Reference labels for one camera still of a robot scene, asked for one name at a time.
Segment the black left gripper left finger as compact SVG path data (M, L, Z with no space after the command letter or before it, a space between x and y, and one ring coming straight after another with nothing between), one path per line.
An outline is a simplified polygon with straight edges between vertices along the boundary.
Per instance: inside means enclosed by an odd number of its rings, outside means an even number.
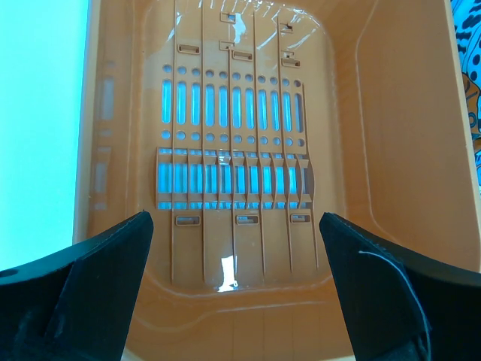
M1 272L3 360L119 360L153 237L146 211Z

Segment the blue orange patterned shorts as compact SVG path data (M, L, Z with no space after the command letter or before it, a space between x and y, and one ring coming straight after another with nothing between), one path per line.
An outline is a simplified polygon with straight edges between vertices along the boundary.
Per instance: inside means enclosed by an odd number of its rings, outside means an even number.
M480 184L480 0L453 0L451 8Z

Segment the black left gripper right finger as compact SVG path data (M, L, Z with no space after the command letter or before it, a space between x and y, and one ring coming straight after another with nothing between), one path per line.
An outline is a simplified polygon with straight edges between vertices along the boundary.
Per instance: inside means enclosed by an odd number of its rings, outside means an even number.
M337 214L319 222L357 360L478 360L480 275Z

